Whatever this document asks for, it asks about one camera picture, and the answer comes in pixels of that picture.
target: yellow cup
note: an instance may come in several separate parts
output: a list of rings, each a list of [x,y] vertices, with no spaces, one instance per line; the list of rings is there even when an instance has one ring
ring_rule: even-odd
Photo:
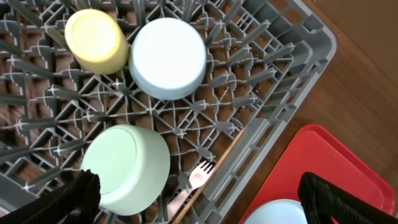
[[[105,12],[84,9],[74,13],[65,27],[65,38],[80,65],[92,72],[107,75],[127,62],[129,44]]]

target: black object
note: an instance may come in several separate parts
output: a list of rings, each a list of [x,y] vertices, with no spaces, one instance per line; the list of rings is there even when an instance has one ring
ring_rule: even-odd
[[[100,204],[100,178],[81,170],[69,185],[44,195],[0,218],[7,224],[93,223]]]
[[[398,219],[349,194],[321,177],[306,172],[298,197],[308,224],[398,224]]]

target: wooden table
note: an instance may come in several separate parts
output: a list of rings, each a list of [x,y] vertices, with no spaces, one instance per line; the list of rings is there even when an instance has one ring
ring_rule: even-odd
[[[294,134],[309,123],[329,130],[398,192],[398,86],[312,0],[303,1],[334,33],[337,52],[223,223],[239,221]]]

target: mint green cup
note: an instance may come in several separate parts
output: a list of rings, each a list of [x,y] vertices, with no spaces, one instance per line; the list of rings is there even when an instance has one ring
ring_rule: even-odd
[[[81,169],[99,175],[100,206],[118,215],[133,215],[149,207],[164,188],[170,153],[159,133],[121,124],[95,138]]]

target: fork handle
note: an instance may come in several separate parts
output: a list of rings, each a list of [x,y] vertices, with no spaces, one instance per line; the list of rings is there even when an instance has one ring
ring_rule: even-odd
[[[180,207],[182,204],[184,204],[185,200],[192,193],[192,191],[193,189],[182,190],[169,204],[167,204],[167,216],[169,221],[180,210]]]

